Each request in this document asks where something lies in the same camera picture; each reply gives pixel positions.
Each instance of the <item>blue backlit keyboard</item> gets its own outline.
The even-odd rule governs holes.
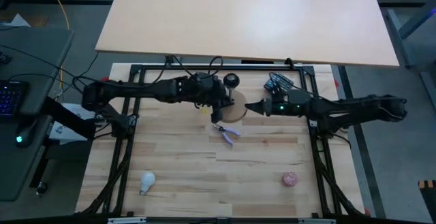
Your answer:
[[[28,82],[0,80],[0,118],[12,118],[20,112]]]

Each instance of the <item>yellow cable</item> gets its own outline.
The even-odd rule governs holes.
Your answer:
[[[63,8],[61,1],[57,0],[57,3],[59,4],[59,6],[61,6],[61,10],[62,10],[63,16],[65,17],[65,21],[67,23],[67,29],[69,30],[69,21],[68,21],[67,13],[65,13],[65,9]],[[62,70],[61,70],[61,81],[63,81],[63,71]],[[59,83],[59,88],[63,89],[63,83],[62,82]]]

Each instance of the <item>wooden tabletop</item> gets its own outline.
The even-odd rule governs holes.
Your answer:
[[[127,80],[130,65],[114,64],[110,78]],[[337,99],[330,66],[320,65],[315,70],[320,95]],[[146,82],[154,80],[158,73],[147,71]],[[219,76],[227,73],[221,71]],[[267,71],[236,73],[240,77],[237,90],[245,94],[248,102],[267,95],[263,88]],[[165,71],[162,78],[185,74]],[[296,72],[282,74],[300,84]],[[111,104],[121,111],[123,99],[114,99]],[[310,217],[313,212],[321,212],[304,117],[265,117],[248,111],[243,120],[226,126],[242,134],[233,137],[233,148],[212,128],[210,116],[192,103],[141,99],[123,212],[134,211],[136,216],[147,217]],[[88,207],[106,184],[114,145],[111,137],[94,141],[77,211]],[[349,145],[333,139],[330,150],[338,185],[363,211]],[[141,196],[140,177],[149,170],[155,173],[156,183],[146,196]],[[296,186],[282,185],[281,176],[287,171],[297,173]],[[331,194],[327,192],[332,208]]]
[[[377,0],[114,0],[96,50],[399,65]]]

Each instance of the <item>light bulb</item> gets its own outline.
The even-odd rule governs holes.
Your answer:
[[[155,184],[156,176],[152,172],[145,172],[141,177],[141,191],[139,194],[145,195],[151,185]]]

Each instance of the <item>yarn ball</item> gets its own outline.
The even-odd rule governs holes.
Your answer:
[[[297,184],[298,177],[295,172],[285,172],[283,174],[283,183],[287,187],[293,187]]]

